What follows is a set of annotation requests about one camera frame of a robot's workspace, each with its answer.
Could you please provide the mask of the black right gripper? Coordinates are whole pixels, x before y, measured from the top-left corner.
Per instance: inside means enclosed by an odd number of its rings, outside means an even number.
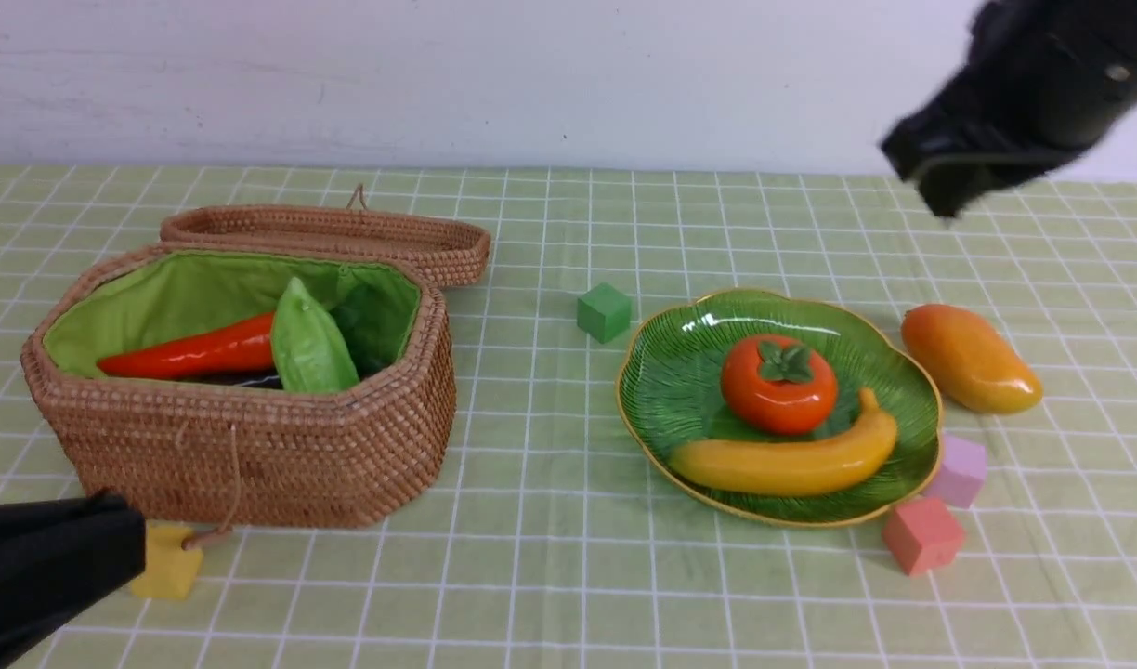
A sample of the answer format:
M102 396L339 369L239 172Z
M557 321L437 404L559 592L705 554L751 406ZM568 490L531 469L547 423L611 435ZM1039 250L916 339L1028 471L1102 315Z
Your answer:
M1079 104L1088 69L1074 56L976 59L880 140L901 181L935 216L1044 177L1090 148Z

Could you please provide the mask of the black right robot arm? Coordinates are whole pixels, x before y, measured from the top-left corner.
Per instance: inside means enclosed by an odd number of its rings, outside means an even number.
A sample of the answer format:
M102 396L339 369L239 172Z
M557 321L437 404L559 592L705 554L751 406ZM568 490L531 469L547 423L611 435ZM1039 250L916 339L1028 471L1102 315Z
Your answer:
M880 151L954 218L1090 152L1137 106L1137 1L986 1L962 67Z

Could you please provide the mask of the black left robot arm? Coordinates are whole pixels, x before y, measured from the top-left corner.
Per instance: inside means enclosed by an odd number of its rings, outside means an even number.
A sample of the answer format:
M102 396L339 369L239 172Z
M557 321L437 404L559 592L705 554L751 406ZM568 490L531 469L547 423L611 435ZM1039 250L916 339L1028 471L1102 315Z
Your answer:
M146 519L114 492L0 505L0 668L146 567Z

